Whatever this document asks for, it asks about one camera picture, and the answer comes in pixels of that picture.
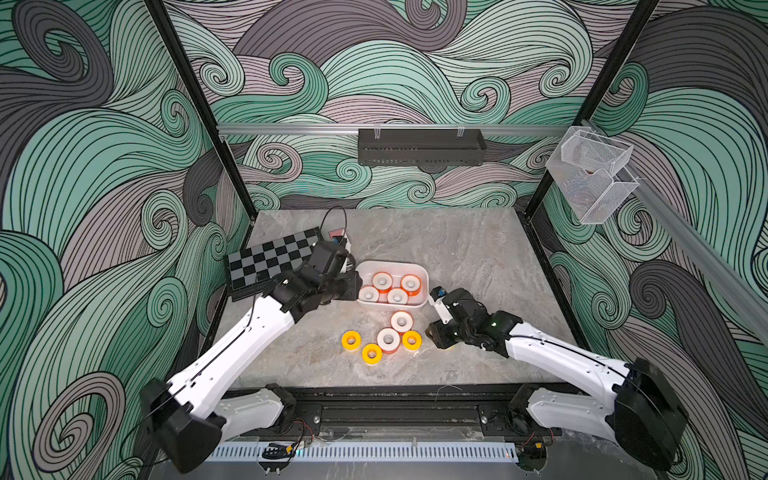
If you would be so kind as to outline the white storage box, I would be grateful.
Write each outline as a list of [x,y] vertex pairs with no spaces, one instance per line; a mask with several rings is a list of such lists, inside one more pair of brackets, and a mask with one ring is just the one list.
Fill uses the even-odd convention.
[[429,275],[414,263],[367,260],[356,268],[363,281],[357,302],[372,308],[413,310],[429,297]]

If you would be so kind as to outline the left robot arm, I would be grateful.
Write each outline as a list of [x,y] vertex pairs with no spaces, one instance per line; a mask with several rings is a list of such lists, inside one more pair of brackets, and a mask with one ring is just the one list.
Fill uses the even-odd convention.
[[220,407],[234,380],[307,313],[334,300],[355,301],[361,287],[355,270],[321,273],[304,265],[281,274],[232,332],[171,379],[141,389],[139,424],[179,473],[193,471],[234,434],[234,417]]

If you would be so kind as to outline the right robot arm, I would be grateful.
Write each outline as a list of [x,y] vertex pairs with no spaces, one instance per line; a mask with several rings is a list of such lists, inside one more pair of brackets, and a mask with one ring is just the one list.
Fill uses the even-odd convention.
[[511,313],[490,313],[463,288],[448,292],[435,287],[429,302],[439,318],[429,325],[427,335],[437,348],[464,343],[534,365],[578,388],[576,394],[534,390],[525,411],[537,425],[600,437],[649,468],[672,468],[688,414],[656,365],[644,358],[608,358]]

